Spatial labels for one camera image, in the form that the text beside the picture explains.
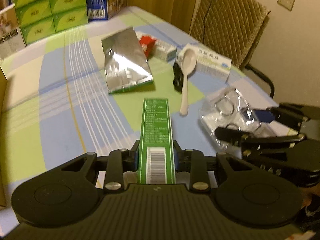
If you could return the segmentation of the clear blister pack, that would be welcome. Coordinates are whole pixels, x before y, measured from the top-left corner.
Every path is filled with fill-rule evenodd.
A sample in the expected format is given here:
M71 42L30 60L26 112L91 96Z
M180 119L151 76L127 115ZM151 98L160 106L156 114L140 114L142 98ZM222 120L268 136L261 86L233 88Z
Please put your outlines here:
M252 132L259 138L276 135L267 124L260 121L253 108L235 87L226 88L217 96L207 96L199 110L199 116L200 123L218 150L236 150L231 143L216 137L214 131L218 127Z

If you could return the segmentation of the green tissue pack stack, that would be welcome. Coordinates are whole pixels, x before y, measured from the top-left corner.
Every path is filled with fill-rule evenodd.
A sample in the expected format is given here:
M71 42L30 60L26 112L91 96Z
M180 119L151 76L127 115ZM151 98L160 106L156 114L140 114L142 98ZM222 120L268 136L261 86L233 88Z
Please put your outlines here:
M88 22L86 0L14 0L25 44Z

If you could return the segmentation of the silver foil pouch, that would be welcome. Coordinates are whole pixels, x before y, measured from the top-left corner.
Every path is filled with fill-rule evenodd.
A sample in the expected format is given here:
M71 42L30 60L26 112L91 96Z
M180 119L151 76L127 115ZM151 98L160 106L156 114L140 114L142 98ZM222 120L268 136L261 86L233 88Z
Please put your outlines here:
M105 55L105 80L110 94L123 93L153 83L144 51L132 27L101 40Z

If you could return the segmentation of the chair with quilted cover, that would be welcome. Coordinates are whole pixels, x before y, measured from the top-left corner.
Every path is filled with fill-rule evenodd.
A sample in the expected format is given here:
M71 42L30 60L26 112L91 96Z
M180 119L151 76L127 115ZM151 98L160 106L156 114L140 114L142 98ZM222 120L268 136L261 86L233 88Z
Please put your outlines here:
M256 0L200 0L190 34L211 50L228 57L240 70L252 71L270 87L269 77L250 64L268 23L270 11Z

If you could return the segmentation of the white photo product box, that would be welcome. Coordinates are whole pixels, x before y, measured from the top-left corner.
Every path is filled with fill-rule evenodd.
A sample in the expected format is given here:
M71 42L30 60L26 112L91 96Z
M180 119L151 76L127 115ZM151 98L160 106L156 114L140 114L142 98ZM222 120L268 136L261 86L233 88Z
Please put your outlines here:
M1 60L25 48L25 42L18 24L15 5L1 10L0 57Z

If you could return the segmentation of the green medicine box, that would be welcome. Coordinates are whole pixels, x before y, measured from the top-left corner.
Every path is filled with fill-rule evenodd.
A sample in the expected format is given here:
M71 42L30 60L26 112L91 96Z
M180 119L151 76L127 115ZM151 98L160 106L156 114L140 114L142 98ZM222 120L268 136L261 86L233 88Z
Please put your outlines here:
M138 183L176 183L168 99L144 99L139 142Z

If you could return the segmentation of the small white green box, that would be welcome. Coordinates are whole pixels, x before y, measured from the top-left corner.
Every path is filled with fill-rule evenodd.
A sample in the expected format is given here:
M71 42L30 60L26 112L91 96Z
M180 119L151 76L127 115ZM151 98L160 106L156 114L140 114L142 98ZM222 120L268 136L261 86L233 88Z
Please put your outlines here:
M152 55L156 58L169 62L176 57L177 47L162 40L157 40L152 49Z

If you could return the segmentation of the white medicine box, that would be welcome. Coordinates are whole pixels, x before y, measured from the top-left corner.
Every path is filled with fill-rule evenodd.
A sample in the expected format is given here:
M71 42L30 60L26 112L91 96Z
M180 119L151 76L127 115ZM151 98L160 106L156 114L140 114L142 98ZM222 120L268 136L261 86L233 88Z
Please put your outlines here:
M183 54L188 49L195 51L197 58L195 67L196 71L216 77L223 82L227 81L232 65L232 60L230 58L227 58L216 53L213 50L201 46L187 44L177 54L177 62L179 66L182 65Z

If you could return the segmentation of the brown cardboard box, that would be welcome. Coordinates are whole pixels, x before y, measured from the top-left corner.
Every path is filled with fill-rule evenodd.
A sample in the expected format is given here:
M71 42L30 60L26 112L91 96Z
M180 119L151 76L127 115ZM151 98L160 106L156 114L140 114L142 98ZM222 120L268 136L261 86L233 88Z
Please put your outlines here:
M1 86L0 86L0 111L1 111L1 124L2 124L2 110L3 110L3 103L4 103L4 96L5 96L5 91L7 87L7 78L5 77L3 70L1 69ZM5 174L4 174L4 160L3 160L3 135L4 132L1 130L1 210L7 208L7 199L5 196L5 189L4 189L4 182L5 182Z

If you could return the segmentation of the red snack packet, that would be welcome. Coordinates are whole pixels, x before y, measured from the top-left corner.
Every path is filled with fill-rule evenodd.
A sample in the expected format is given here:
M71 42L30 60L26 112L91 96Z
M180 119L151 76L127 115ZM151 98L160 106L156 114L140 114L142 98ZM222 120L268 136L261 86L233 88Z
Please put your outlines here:
M151 36L148 35L142 35L139 44L141 45L145 56L148 58L151 55L151 52L153 50L153 47L156 43L156 39L152 38Z

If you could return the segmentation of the white plastic spoon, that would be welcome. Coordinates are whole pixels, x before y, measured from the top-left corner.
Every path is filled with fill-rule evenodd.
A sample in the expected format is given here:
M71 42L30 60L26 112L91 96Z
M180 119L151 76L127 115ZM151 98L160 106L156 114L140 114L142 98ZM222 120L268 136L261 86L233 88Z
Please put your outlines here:
M194 71L197 62L197 55L193 48L186 48L182 57L181 70L183 74L182 98L180 115L186 116L188 114L188 76Z

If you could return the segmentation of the white wall socket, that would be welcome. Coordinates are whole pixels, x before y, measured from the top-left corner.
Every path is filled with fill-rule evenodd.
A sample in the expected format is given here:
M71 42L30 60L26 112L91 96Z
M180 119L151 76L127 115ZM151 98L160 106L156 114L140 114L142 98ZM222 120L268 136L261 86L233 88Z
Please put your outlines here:
M292 11L295 0L277 0L277 3L288 11Z

